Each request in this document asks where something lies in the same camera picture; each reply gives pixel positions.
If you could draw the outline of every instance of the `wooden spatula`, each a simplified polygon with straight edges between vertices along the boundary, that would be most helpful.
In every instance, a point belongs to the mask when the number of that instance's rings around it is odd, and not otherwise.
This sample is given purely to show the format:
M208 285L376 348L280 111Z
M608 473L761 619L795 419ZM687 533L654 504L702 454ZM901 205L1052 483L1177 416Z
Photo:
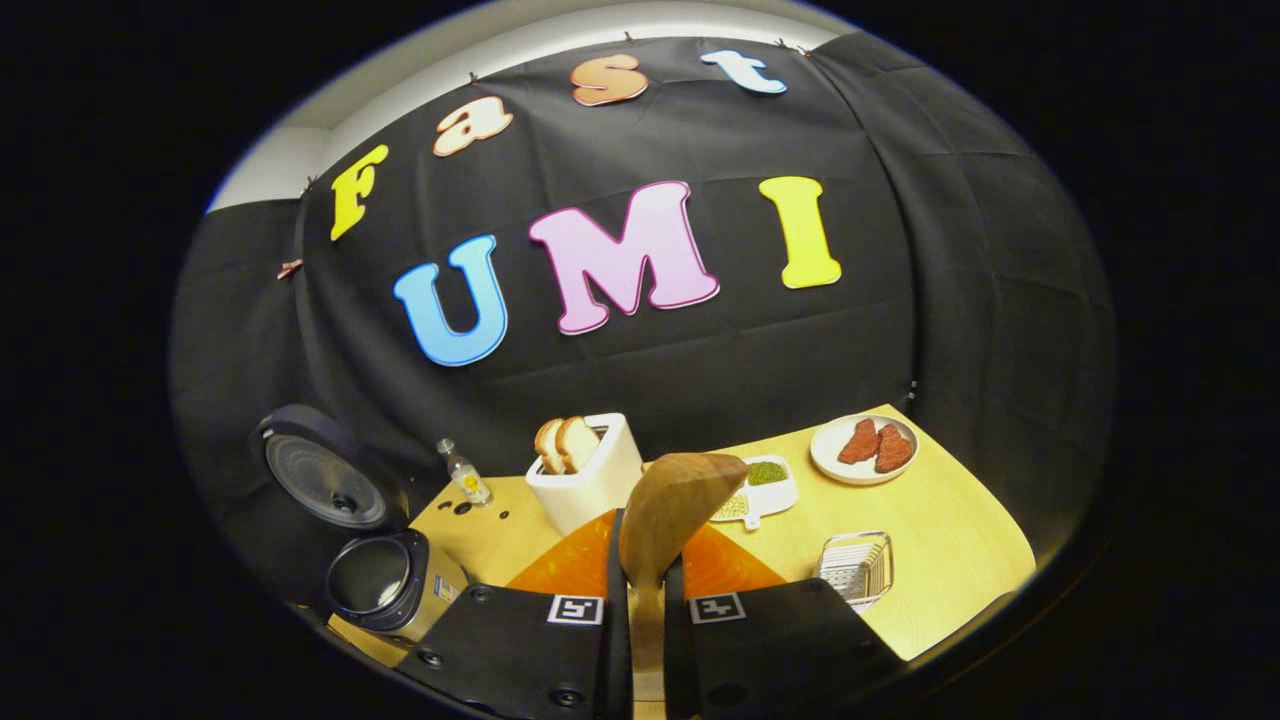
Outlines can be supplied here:
M673 452L631 489L618 533L618 560L631 583L631 666L662 670L662 575L712 515L742 487L748 466L732 455Z

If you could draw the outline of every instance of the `pink letter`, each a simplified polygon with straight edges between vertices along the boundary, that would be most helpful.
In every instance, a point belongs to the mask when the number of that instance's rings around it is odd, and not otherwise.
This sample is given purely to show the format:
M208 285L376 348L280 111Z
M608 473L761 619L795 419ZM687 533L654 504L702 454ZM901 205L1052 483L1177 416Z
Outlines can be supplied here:
M646 184L631 193L622 240L604 232L577 208L557 210L529 225L529 237L547 246L564 300L559 329L581 334L603 325L609 309L595 301L586 279L627 315L640 307L645 263L653 268L649 302L671 310L710 300L719 282L703 268L680 181Z

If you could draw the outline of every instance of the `blue letter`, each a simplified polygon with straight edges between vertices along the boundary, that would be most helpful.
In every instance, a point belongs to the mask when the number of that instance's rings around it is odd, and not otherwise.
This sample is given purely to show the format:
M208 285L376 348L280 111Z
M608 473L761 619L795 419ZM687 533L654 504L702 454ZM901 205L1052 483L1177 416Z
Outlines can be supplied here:
M780 79L768 79L756 68L765 67L764 60L744 58L737 50L717 50L703 55L704 63L721 67L728 78L748 90L756 92L783 92L787 86Z
M396 281L396 293L408 311L417 345L433 363L467 365L493 352L507 334L507 304L502 300L498 278L489 254L498 242L492 234L472 237L449 252L449 265L460 268L476 304L476 327L456 333L444 320L440 297L435 293L435 263L419 265Z

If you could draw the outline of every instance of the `white toaster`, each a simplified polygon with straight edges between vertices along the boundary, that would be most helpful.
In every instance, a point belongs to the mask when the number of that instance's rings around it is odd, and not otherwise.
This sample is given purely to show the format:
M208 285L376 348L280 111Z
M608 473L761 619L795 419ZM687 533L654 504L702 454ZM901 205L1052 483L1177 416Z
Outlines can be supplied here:
M552 475L539 457L525 473L525 482L543 505L552 525L567 536L614 507L625 507L631 488L644 474L644 464L631 427L621 413L584 415L600 436L600 445L581 473Z

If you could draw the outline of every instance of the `letter u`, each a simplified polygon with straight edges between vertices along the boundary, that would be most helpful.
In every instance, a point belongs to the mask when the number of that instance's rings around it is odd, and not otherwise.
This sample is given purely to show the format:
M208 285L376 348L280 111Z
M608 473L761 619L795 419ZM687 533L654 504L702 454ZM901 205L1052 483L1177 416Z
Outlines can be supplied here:
M474 237L449 252L449 265L462 270L476 306L476 324L456 333L444 319L435 278L435 263L419 265L396 281L392 292L404 304L417 345L439 365L458 366L480 360L497 350L507 334L507 304L489 259L497 241L492 234Z

